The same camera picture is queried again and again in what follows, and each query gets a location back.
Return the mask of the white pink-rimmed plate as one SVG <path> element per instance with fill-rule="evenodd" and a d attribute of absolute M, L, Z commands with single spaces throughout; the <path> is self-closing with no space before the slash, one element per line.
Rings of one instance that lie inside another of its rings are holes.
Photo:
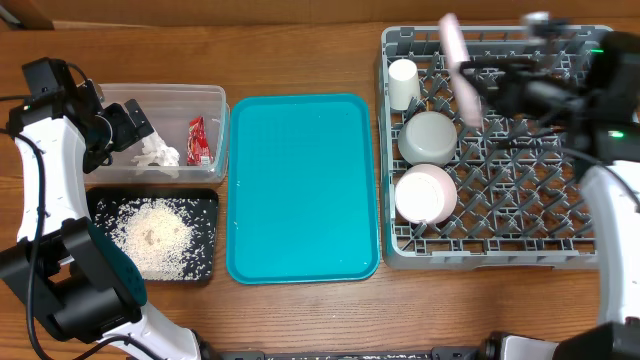
<path fill-rule="evenodd" d="M 438 27 L 459 115 L 466 126 L 480 128 L 483 114 L 479 95 L 461 72 L 461 65 L 470 58 L 458 19 L 453 13 L 447 13 L 439 20 Z"/>

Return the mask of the white napkin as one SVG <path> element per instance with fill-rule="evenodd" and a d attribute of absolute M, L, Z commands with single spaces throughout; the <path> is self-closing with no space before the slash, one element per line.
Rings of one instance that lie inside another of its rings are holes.
<path fill-rule="evenodd" d="M 137 167 L 156 164 L 164 168 L 171 168 L 179 165 L 179 152 L 174 147 L 168 146 L 157 132 L 144 137 L 142 144 L 142 154 L 136 155 L 132 159 Z"/>

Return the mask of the white bowl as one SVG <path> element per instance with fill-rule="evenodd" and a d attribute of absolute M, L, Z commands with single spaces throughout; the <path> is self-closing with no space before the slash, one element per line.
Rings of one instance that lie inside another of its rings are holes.
<path fill-rule="evenodd" d="M 421 112 L 402 127 L 398 149 L 411 165 L 444 166 L 455 154 L 457 132 L 451 119 L 438 112 Z"/>

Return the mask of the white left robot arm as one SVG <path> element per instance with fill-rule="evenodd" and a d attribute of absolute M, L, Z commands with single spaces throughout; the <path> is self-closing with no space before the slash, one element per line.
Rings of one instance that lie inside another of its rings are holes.
<path fill-rule="evenodd" d="M 106 104 L 75 65 L 44 57 L 22 68 L 27 95 L 5 133 L 21 154 L 24 208 L 16 244 L 1 254 L 1 277 L 24 304 L 29 331 L 114 346 L 135 359 L 212 359 L 196 332 L 148 300 L 133 261 L 96 227 L 84 177 L 153 129 L 135 100 Z"/>

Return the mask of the white paper cup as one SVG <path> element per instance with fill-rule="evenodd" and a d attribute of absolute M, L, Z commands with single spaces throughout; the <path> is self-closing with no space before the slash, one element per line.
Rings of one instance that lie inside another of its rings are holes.
<path fill-rule="evenodd" d="M 412 99 L 421 97 L 418 67 L 409 59 L 398 59 L 389 65 L 388 74 L 390 107 L 405 111 Z"/>

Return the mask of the red snack wrapper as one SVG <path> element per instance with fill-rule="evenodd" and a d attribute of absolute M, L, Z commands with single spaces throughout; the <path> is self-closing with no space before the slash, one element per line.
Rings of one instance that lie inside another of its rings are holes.
<path fill-rule="evenodd" d="M 190 166 L 209 166 L 211 163 L 212 156 L 206 137 L 204 118 L 199 116 L 189 123 L 187 164 Z"/>

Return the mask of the pink bowl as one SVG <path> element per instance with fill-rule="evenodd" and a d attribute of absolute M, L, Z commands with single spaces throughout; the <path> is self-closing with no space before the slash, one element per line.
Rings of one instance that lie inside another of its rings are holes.
<path fill-rule="evenodd" d="M 436 224 L 452 215 L 457 188 L 449 174 L 431 164 L 411 167 L 395 187 L 395 208 L 410 223 Z"/>

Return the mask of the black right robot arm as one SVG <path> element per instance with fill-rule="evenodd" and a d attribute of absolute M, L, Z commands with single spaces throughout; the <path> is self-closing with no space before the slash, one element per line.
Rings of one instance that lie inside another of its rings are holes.
<path fill-rule="evenodd" d="M 639 38 L 608 32 L 581 87 L 526 59 L 450 56 L 453 72 L 505 117 L 563 128 L 556 152 L 585 163 L 578 175 L 596 240 L 600 310 L 595 328 L 558 343 L 493 333 L 480 359 L 636 359 L 639 356 Z"/>

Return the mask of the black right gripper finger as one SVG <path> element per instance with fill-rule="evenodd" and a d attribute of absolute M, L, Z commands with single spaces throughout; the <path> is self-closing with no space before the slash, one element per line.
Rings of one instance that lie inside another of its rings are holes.
<path fill-rule="evenodd" d="M 535 68 L 535 61 L 525 58 L 489 58 L 483 57 L 460 63 L 458 71 L 464 73 L 472 69 L 495 68 L 503 72 L 530 71 Z"/>
<path fill-rule="evenodd" d="M 477 94 L 483 100 L 495 100 L 498 95 L 498 87 L 488 86 L 487 83 L 475 75 L 465 75 L 463 78 L 475 89 Z"/>

